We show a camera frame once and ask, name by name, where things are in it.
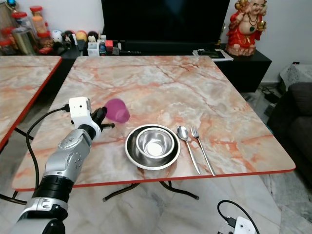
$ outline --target television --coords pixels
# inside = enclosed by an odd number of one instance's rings
[[[102,0],[105,34],[107,39],[143,45],[142,49],[152,49],[152,44],[198,49],[218,42],[229,2]]]

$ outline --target figurine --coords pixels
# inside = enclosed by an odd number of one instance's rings
[[[78,45],[74,31],[67,30],[62,33],[62,37],[67,47],[71,47],[72,45]]]
[[[84,40],[87,41],[87,34],[85,31],[79,30],[76,32],[77,40]]]
[[[95,31],[90,31],[88,33],[88,41],[89,42],[97,42],[98,34]]]
[[[57,42],[62,43],[63,42],[62,32],[60,30],[53,30],[52,39],[55,43]]]
[[[267,23],[262,16],[267,13],[266,0],[239,0],[237,12],[231,16],[229,41],[226,50],[235,56],[250,56],[255,52],[255,40],[260,40]]]

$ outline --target spoon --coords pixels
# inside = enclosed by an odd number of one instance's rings
[[[195,157],[194,157],[194,155],[193,155],[193,152],[192,152],[192,150],[191,150],[191,148],[190,148],[189,143],[187,142],[187,140],[188,140],[188,138],[189,138],[189,133],[187,132],[186,127],[184,127],[184,126],[178,126],[178,128],[177,128],[177,136],[178,136],[181,140],[183,140],[183,141],[186,142],[186,145],[187,145],[187,148],[189,149],[189,152],[190,152],[191,159],[192,159],[192,162],[193,162],[193,164],[194,164],[194,167],[195,167],[197,173],[200,174],[200,170],[199,170],[199,167],[197,166],[197,163],[196,163],[196,161],[195,161]]]

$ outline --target marble tabletop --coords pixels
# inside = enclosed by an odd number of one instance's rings
[[[60,62],[58,56],[0,56],[0,149]]]
[[[125,101],[130,119],[106,129],[93,142],[75,187],[213,177],[197,140],[190,138],[198,175],[184,142],[170,167],[148,171],[127,158],[124,142],[135,127],[156,123],[176,132],[195,125],[217,176],[289,172],[294,162],[219,68],[206,56],[79,57],[51,110],[72,97],[90,98],[92,109],[112,98]],[[57,112],[43,121],[32,142],[40,176],[58,143],[74,128],[70,114]],[[34,188],[34,166],[23,159],[13,188]]]

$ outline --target stainless steel bowl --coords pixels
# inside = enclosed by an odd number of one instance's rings
[[[174,149],[172,135],[162,128],[147,128],[136,137],[136,146],[141,154],[150,158],[163,158]]]
[[[158,158],[158,159],[148,158],[148,157],[145,157],[143,154],[141,154],[140,151],[138,150],[137,145],[136,145],[137,136],[139,135],[140,132],[148,128],[164,129],[167,132],[169,132],[170,135],[173,137],[174,149],[167,157]],[[146,169],[146,170],[161,170],[166,167],[169,167],[171,164],[173,164],[177,160],[177,158],[180,155],[180,151],[181,151],[181,145],[176,134],[171,129],[162,125],[157,125],[157,124],[146,124],[146,125],[142,125],[133,129],[127,136],[127,139],[125,142],[125,152],[129,160],[136,166],[142,169]]]

